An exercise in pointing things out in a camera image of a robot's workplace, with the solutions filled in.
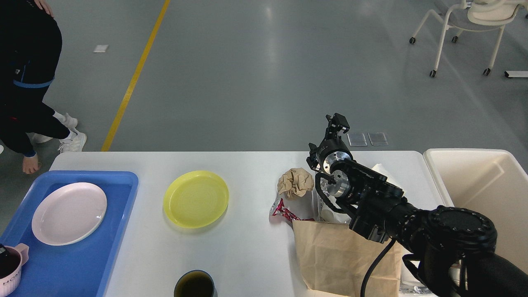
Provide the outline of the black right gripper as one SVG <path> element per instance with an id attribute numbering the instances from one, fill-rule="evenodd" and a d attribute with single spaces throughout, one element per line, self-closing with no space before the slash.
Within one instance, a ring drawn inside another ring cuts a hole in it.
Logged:
<path id="1" fill-rule="evenodd" d="M 321 173 L 330 173 L 332 164 L 338 160 L 353 160 L 350 150 L 341 140 L 341 135 L 350 130 L 346 117 L 340 113 L 326 115 L 328 127 L 325 130 L 325 140 L 317 146 L 309 143 L 309 157 L 306 158 L 308 166 Z"/>

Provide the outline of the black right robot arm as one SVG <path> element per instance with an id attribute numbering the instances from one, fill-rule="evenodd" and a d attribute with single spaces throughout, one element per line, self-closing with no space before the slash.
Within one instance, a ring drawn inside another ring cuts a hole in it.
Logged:
<path id="1" fill-rule="evenodd" d="M 347 119 L 326 115 L 328 127 L 319 145 L 309 144 L 315 188 L 330 210 L 351 218 L 349 229 L 367 240 L 389 245 L 375 258 L 368 279 L 385 254 L 400 243 L 408 271 L 439 297 L 526 297 L 527 274 L 495 253 L 492 220 L 463 207 L 439 205 L 421 210 L 408 203 L 402 188 L 354 160 L 339 133 Z"/>

